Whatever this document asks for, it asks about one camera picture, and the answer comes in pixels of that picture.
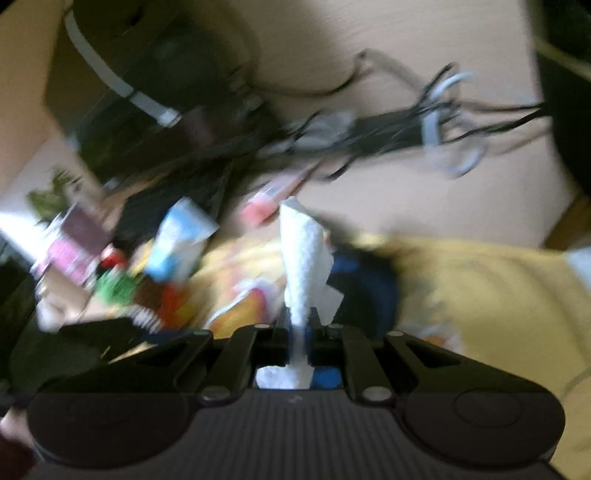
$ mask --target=orange object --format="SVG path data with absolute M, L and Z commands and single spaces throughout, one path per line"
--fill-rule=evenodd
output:
M 267 319 L 265 293 L 260 288 L 253 288 L 214 315 L 205 328 L 213 332 L 214 338 L 228 338 L 240 327 L 266 323 Z
M 157 315 L 165 330 L 178 330 L 196 313 L 197 306 L 191 301 L 187 288 L 179 288 L 172 283 L 164 285 Z

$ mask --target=green object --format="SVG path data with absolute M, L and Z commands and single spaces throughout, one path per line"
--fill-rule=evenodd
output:
M 51 223 L 59 214 L 65 214 L 70 208 L 66 187 L 76 178 L 61 167 L 53 168 L 51 186 L 48 190 L 32 190 L 27 194 L 27 201 L 33 212 L 42 222 Z
M 136 288 L 134 277 L 114 268 L 99 278 L 96 283 L 96 294 L 109 305 L 129 305 Z

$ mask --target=snack package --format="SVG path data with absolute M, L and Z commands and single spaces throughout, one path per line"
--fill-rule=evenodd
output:
M 183 285 L 218 225 L 189 198 L 182 198 L 160 224 L 145 272 L 158 283 Z

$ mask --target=pink item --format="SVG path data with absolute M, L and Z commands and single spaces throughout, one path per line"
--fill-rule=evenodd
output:
M 82 285 L 92 273 L 91 264 L 96 257 L 69 238 L 55 240 L 47 250 L 46 263 L 53 264 L 77 285 Z
M 240 216 L 247 225 L 259 226 L 278 209 L 307 176 L 319 165 L 314 163 L 296 173 L 282 173 L 272 179 L 242 208 Z

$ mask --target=red object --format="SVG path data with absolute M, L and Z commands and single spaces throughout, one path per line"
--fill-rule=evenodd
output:
M 162 290 L 162 303 L 158 309 L 158 317 L 167 330 L 176 330 L 175 313 L 182 306 L 181 292 L 172 283 L 167 283 Z
M 121 250 L 111 248 L 106 255 L 103 252 L 103 260 L 100 266 L 105 270 L 111 270 L 117 266 L 127 268 L 127 258 L 125 258 L 125 254 Z

